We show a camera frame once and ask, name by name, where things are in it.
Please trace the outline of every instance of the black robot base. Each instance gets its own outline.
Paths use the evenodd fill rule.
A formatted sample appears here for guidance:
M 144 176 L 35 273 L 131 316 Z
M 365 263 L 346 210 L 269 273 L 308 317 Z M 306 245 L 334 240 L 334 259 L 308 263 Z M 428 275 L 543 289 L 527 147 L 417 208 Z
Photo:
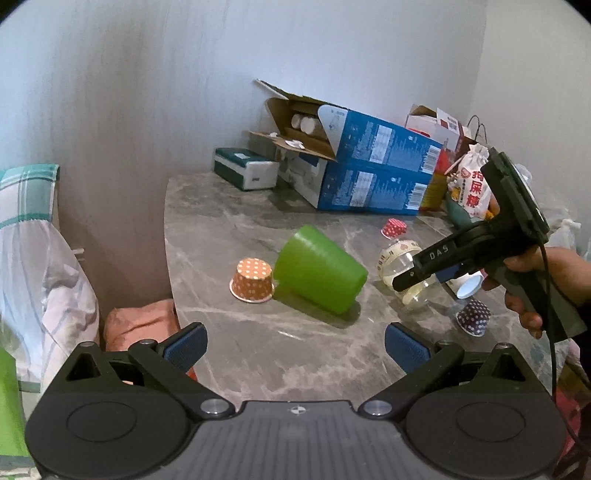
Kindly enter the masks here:
M 465 352 L 399 324 L 385 345 L 410 372 L 357 411 L 335 400 L 236 412 L 184 373 L 207 348 L 200 323 L 127 352 L 86 342 L 31 415 L 27 445 L 48 479 L 551 478 L 564 424 L 514 346 Z

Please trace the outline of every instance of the plaid cloth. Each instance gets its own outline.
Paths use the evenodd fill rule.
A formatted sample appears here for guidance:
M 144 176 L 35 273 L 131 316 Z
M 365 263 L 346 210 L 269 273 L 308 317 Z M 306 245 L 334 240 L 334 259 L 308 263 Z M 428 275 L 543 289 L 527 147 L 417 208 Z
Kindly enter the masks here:
M 52 220 L 59 165 L 41 164 L 0 171 L 0 228 L 24 220 Z

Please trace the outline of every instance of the barcode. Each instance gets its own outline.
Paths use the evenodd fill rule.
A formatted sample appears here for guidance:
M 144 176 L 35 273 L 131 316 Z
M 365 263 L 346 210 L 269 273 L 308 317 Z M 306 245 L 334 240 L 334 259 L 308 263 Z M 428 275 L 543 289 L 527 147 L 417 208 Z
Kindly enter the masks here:
M 447 123 L 449 124 L 449 130 L 454 131 L 455 133 L 459 132 L 459 128 L 457 127 L 457 122 L 452 117 L 447 117 Z
M 437 160 L 439 160 L 440 153 L 441 148 L 434 146 L 429 147 L 429 152 L 427 152 L 425 163 L 423 164 L 421 170 L 425 173 L 432 174 L 435 171 L 435 167 L 437 166 Z
M 375 175 L 373 173 L 367 173 L 364 171 L 359 172 L 357 181 L 353 186 L 353 192 L 351 193 L 351 201 L 349 206 L 351 207 L 363 207 L 365 206 L 365 200 L 368 197 L 368 193 L 371 189 L 371 183 Z
M 388 151 L 388 145 L 390 143 L 390 137 L 392 136 L 392 129 L 380 125 L 378 127 L 378 133 L 375 135 L 374 147 L 372 148 L 369 161 L 374 163 L 384 163 L 384 157 Z
M 418 210 L 418 208 L 421 206 L 421 202 L 423 201 L 426 191 L 427 185 L 417 183 L 408 197 L 407 209 Z

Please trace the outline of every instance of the clear plastic bottle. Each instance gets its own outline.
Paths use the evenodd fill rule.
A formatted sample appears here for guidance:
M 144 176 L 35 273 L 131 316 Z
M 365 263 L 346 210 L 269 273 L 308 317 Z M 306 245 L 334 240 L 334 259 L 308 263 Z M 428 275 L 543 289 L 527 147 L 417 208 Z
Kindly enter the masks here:
M 397 292 L 392 288 L 394 277 L 410 270 L 413 267 L 413 255 L 421 250 L 422 248 L 415 240 L 396 239 L 388 248 L 382 251 L 378 261 L 379 277 L 408 310 L 425 305 L 429 299 L 429 287 L 438 283 L 437 277 L 432 275 L 430 278 L 402 292 Z

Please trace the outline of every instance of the green bag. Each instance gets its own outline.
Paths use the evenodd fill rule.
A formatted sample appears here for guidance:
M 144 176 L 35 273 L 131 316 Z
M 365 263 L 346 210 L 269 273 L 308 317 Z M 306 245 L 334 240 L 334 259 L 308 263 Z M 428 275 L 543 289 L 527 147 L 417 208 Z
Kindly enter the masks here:
M 15 359 L 0 346 L 0 469 L 31 464 Z

